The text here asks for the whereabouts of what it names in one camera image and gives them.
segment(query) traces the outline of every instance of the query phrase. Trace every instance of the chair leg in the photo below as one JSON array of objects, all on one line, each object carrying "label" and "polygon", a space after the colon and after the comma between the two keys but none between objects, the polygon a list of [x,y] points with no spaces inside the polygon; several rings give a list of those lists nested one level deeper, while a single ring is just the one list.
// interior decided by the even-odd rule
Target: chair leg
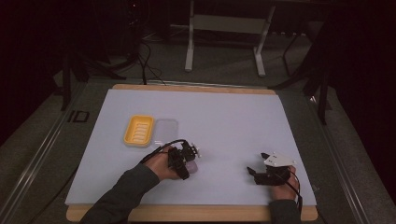
[{"label": "chair leg", "polygon": [[294,43],[294,41],[296,41],[298,36],[299,35],[295,35],[294,36],[294,38],[290,41],[290,43],[288,44],[288,46],[286,47],[285,51],[283,51],[283,54],[282,54],[282,61],[283,61],[283,64],[285,64],[286,72],[288,73],[288,76],[290,76],[290,70],[289,70],[289,67],[288,67],[288,62],[286,61],[286,53],[288,52],[289,48]]}]

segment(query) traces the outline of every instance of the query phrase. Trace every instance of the gray sleeve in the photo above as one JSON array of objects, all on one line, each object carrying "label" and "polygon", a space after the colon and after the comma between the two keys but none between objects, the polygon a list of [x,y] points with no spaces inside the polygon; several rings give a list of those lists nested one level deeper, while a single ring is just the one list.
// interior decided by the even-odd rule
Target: gray sleeve
[{"label": "gray sleeve", "polygon": [[294,200],[276,200],[270,203],[271,223],[301,224],[300,212]]},{"label": "gray sleeve", "polygon": [[108,224],[125,220],[140,204],[143,195],[159,183],[158,176],[147,166],[136,165],[93,205],[80,224]]}]

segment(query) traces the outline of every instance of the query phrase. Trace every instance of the hand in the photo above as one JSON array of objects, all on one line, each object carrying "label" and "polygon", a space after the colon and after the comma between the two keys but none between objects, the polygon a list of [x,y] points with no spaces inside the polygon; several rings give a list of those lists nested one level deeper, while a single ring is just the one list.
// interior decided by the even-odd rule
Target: hand
[{"label": "hand", "polygon": [[179,179],[176,171],[168,167],[168,150],[171,147],[166,147],[162,152],[157,153],[144,164],[158,176],[160,181],[164,179]]},{"label": "hand", "polygon": [[[291,173],[288,182],[295,189],[298,189],[300,186],[297,179],[294,176],[294,174],[296,173],[296,168],[294,168],[294,166],[290,166],[290,171]],[[294,192],[294,190],[287,184],[280,186],[272,186],[271,191],[274,200],[295,200],[296,198],[296,192]]]}]

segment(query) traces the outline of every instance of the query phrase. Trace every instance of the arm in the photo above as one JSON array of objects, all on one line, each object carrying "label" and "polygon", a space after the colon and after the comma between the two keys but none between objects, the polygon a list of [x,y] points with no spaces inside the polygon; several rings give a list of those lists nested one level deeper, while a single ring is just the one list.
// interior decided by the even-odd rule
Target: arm
[{"label": "arm", "polygon": [[161,180],[178,178],[176,172],[168,168],[167,161],[167,154],[160,153],[145,164],[137,164],[135,168],[125,172],[117,184],[85,214],[80,224],[126,221],[146,192],[158,185]]},{"label": "arm", "polygon": [[[291,166],[290,171],[295,174],[296,169]],[[298,181],[291,175],[288,182],[296,189]],[[296,193],[288,185],[271,187],[273,201],[270,205],[271,221],[273,224],[300,224],[300,213],[294,201]]]}]

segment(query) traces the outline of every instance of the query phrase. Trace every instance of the yellow tray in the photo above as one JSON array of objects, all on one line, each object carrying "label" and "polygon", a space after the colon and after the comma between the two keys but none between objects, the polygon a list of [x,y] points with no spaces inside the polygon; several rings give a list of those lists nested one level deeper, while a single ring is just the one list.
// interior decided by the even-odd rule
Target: yellow tray
[{"label": "yellow tray", "polygon": [[134,115],[129,120],[124,135],[128,147],[148,147],[154,126],[154,118],[148,115]]}]

